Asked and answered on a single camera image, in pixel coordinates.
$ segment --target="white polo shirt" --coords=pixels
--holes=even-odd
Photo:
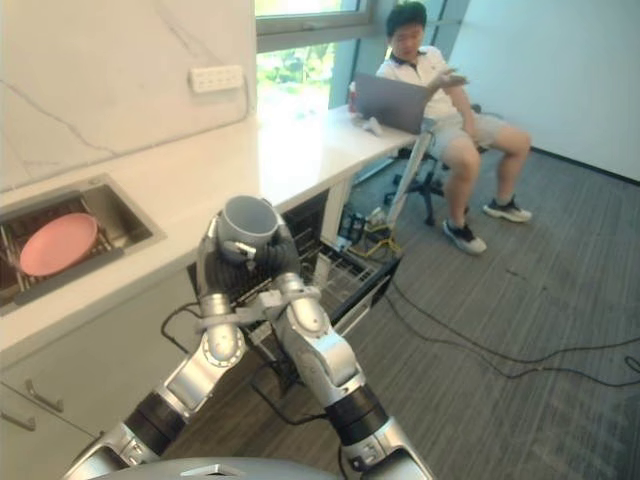
[[[418,52],[417,63],[397,58],[393,53],[385,60],[376,75],[400,80],[401,82],[413,83],[426,87],[436,74],[447,67],[447,63],[442,57],[442,53],[436,47],[422,47]],[[457,113],[449,95],[439,89],[424,109],[424,116],[437,120],[448,115]]]

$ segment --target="sink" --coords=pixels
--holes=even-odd
[[[98,221],[98,239],[82,262],[49,277],[32,277],[18,268],[27,240],[62,215],[84,212]],[[124,255],[162,239],[160,229],[108,176],[67,185],[0,210],[0,313],[19,308]]]

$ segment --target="sock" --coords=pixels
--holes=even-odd
[[[496,197],[496,203],[498,204],[499,207],[504,207],[508,205],[509,202],[511,202],[511,200],[513,200],[513,195],[509,195],[506,199]]]
[[[460,230],[464,228],[464,223],[462,225],[458,225],[458,222],[451,220],[451,217],[447,219],[447,225],[449,225],[449,227],[454,228],[456,230]]]

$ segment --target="white cabinet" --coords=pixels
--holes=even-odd
[[[9,366],[0,376],[50,411],[61,400],[58,415],[98,435],[126,418],[184,358],[161,336],[160,326],[175,308],[194,299],[188,276],[181,272]],[[194,325],[185,313],[170,327],[194,344]]]
[[[0,385],[0,478],[57,479],[92,437]],[[32,420],[33,430],[26,425]]]

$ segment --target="laptop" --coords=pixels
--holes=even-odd
[[[420,85],[356,73],[356,109],[364,118],[419,134],[427,105],[427,89]]]

